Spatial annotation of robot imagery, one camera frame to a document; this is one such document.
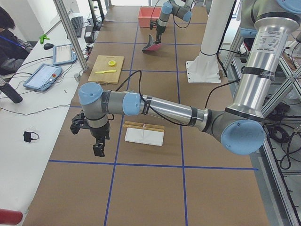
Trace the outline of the pink wiping cloth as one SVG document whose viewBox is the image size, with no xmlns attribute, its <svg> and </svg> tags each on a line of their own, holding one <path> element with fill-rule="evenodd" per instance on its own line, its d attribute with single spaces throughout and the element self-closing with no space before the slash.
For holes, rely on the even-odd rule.
<svg viewBox="0 0 301 226">
<path fill-rule="evenodd" d="M 153 37 L 148 34 L 148 43 L 145 47 L 142 48 L 142 51 L 157 51 L 160 49 L 161 47 L 161 42 L 160 43 L 156 43 L 154 40 L 153 40 Z"/>
</svg>

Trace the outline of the blue teach pendant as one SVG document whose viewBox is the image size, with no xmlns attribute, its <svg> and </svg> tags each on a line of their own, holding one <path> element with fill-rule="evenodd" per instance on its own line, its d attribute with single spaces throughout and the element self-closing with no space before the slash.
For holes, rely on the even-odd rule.
<svg viewBox="0 0 301 226">
<path fill-rule="evenodd" d="M 26 89 L 35 91 L 46 91 L 60 76 L 62 67 L 42 64 L 30 78 L 26 80 L 23 86 Z"/>
<path fill-rule="evenodd" d="M 65 65 L 74 63 L 76 60 L 77 56 L 71 44 L 53 47 L 53 65 Z"/>
</svg>

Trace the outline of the black power adapter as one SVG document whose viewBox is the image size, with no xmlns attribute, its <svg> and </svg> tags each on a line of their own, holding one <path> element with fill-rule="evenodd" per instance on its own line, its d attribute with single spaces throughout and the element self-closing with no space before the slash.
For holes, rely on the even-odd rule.
<svg viewBox="0 0 301 226">
<path fill-rule="evenodd" d="M 94 42 L 94 30 L 93 26 L 86 26 L 85 27 L 85 35 L 84 40 L 86 43 L 93 43 Z"/>
</svg>

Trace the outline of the black keyboard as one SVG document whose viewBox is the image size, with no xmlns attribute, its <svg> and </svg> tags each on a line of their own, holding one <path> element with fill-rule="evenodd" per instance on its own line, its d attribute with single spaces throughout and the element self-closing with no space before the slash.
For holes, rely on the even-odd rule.
<svg viewBox="0 0 301 226">
<path fill-rule="evenodd" d="M 83 28 L 83 17 L 82 16 L 73 17 L 71 19 L 71 24 L 76 34 L 76 37 L 78 38 L 81 37 L 82 28 Z"/>
</svg>

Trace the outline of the yellow round lid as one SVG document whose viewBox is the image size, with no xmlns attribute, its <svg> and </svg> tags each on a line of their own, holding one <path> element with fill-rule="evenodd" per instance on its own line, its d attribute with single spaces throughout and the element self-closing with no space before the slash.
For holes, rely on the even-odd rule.
<svg viewBox="0 0 301 226">
<path fill-rule="evenodd" d="M 108 65 L 109 66 L 114 66 L 116 64 L 116 61 L 115 60 L 110 60 L 109 62 L 108 62 Z"/>
</svg>

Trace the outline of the wooden cutting board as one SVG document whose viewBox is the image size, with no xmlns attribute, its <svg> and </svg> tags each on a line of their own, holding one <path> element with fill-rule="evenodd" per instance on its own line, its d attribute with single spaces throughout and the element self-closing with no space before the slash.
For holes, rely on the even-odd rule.
<svg viewBox="0 0 301 226">
<path fill-rule="evenodd" d="M 108 62 L 110 60 L 115 60 L 116 64 L 114 66 L 109 66 Z M 98 55 L 93 66 L 93 69 L 88 78 L 89 82 L 96 83 L 108 83 L 108 84 L 117 84 L 120 78 L 121 69 L 124 63 L 123 56 L 106 56 Z M 105 71 L 105 70 L 117 70 L 115 73 L 104 73 L 96 74 L 96 71 Z"/>
</svg>

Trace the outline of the aluminium frame post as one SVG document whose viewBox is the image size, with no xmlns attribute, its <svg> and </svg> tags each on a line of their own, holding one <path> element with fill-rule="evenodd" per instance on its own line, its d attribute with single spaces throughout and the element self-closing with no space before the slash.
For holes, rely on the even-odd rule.
<svg viewBox="0 0 301 226">
<path fill-rule="evenodd" d="M 63 27 L 65 29 L 65 32 L 73 46 L 73 49 L 75 51 L 75 54 L 77 56 L 77 59 L 80 63 L 80 66 L 82 68 L 82 71 L 83 72 L 86 72 L 87 69 L 88 69 L 88 65 L 87 65 L 87 62 L 84 58 L 84 55 L 82 53 L 82 50 L 81 50 L 81 47 L 79 45 L 79 42 L 78 42 L 78 39 L 77 39 L 77 36 L 75 34 L 75 31 L 73 29 L 73 26 L 71 24 L 71 21 L 70 21 L 70 18 L 69 18 L 69 15 L 66 11 L 66 8 L 64 6 L 64 3 L 62 0 L 53 0 L 54 4 L 55 4 L 55 7 L 56 7 L 56 10 L 59 14 L 59 17 L 61 19 L 61 22 L 63 24 Z"/>
</svg>

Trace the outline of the small black clip device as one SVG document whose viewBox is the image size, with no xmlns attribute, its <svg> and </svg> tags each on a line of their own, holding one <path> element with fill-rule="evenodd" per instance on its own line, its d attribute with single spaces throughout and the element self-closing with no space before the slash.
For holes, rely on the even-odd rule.
<svg viewBox="0 0 301 226">
<path fill-rule="evenodd" d="M 23 133 L 24 142 L 30 143 L 31 141 L 38 140 L 40 137 L 36 132 L 25 131 Z"/>
</svg>

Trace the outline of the green clamp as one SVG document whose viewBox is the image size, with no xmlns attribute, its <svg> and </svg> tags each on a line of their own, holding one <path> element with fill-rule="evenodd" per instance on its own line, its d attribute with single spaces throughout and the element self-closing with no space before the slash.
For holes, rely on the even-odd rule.
<svg viewBox="0 0 301 226">
<path fill-rule="evenodd" d="M 40 44 L 43 44 L 45 40 L 50 40 L 50 38 L 46 34 L 43 34 L 39 37 L 39 40 Z"/>
</svg>

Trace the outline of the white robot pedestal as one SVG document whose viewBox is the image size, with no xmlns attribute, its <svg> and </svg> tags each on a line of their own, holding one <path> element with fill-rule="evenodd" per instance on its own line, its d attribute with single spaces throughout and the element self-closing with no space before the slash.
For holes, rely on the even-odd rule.
<svg viewBox="0 0 301 226">
<path fill-rule="evenodd" d="M 186 62 L 189 83 L 220 83 L 217 54 L 227 22 L 235 8 L 235 0 L 213 0 L 199 55 Z"/>
</svg>

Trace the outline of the seated person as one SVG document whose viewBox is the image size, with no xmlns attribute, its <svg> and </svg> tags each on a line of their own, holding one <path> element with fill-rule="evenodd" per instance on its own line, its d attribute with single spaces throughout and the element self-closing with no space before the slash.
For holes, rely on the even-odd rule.
<svg viewBox="0 0 301 226">
<path fill-rule="evenodd" d="M 10 30 L 15 22 L 9 13 L 0 8 L 0 74 L 8 75 L 18 71 L 33 46 L 16 37 Z"/>
</svg>

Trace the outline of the red cylinder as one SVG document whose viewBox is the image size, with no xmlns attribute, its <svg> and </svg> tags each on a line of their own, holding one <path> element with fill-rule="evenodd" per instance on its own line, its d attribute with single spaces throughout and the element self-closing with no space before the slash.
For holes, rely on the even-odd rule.
<svg viewBox="0 0 301 226">
<path fill-rule="evenodd" d="M 0 209 L 0 224 L 1 225 L 17 225 L 23 219 L 23 214 L 20 211 Z"/>
</svg>

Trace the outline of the black computer mouse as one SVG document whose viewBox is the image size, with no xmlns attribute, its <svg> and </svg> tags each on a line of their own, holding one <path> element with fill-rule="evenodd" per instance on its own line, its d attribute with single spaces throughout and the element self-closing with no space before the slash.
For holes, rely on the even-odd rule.
<svg viewBox="0 0 301 226">
<path fill-rule="evenodd" d="M 54 44 L 51 44 L 51 43 L 46 43 L 44 44 L 43 48 L 45 50 L 49 50 L 49 49 L 52 49 L 54 47 Z"/>
</svg>

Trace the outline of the yellow plastic knife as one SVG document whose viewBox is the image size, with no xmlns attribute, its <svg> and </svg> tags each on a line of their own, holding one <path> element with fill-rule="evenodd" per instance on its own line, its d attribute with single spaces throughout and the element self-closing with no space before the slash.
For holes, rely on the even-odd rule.
<svg viewBox="0 0 301 226">
<path fill-rule="evenodd" d="M 105 71 L 96 71 L 96 74 L 104 74 L 104 73 L 115 73 L 117 72 L 117 70 L 113 69 L 113 70 L 105 70 Z"/>
</svg>

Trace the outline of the far blue teach pendant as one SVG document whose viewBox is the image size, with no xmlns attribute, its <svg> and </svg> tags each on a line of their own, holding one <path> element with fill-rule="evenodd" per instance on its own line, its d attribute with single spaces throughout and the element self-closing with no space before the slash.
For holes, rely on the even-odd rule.
<svg viewBox="0 0 301 226">
<path fill-rule="evenodd" d="M 65 65 L 74 63 L 76 60 L 77 56 L 71 44 L 53 47 L 53 65 Z"/>
</svg>

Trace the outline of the black water bottle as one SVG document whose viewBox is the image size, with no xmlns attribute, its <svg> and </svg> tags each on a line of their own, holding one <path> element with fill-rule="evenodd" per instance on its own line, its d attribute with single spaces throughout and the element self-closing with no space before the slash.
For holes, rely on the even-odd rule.
<svg viewBox="0 0 301 226">
<path fill-rule="evenodd" d="M 0 79 L 0 90 L 16 104 L 22 102 L 23 100 L 20 94 L 18 94 L 16 90 L 2 78 Z"/>
</svg>

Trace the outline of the white rectangular tray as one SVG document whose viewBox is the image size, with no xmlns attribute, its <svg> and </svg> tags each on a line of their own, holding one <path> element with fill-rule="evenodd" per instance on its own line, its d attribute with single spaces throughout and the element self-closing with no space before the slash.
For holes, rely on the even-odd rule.
<svg viewBox="0 0 301 226">
<path fill-rule="evenodd" d="M 163 139 L 164 132 L 146 129 L 128 128 L 125 135 L 125 141 L 145 145 L 162 146 Z"/>
</svg>

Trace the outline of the pink plastic bin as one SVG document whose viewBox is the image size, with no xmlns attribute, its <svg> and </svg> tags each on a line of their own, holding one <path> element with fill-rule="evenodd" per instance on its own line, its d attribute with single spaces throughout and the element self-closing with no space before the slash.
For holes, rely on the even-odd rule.
<svg viewBox="0 0 301 226">
<path fill-rule="evenodd" d="M 146 28 L 150 26 L 150 20 L 157 20 L 160 16 L 161 7 L 140 7 L 138 14 L 139 26 Z"/>
</svg>

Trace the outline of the near blue teach pendant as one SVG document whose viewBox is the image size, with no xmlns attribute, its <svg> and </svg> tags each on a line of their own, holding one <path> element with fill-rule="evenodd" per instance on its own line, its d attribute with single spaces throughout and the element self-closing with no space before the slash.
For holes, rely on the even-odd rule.
<svg viewBox="0 0 301 226">
<path fill-rule="evenodd" d="M 46 91 L 60 76 L 62 67 L 42 64 L 30 78 L 26 80 L 23 86 L 26 89 L 35 91 Z"/>
</svg>

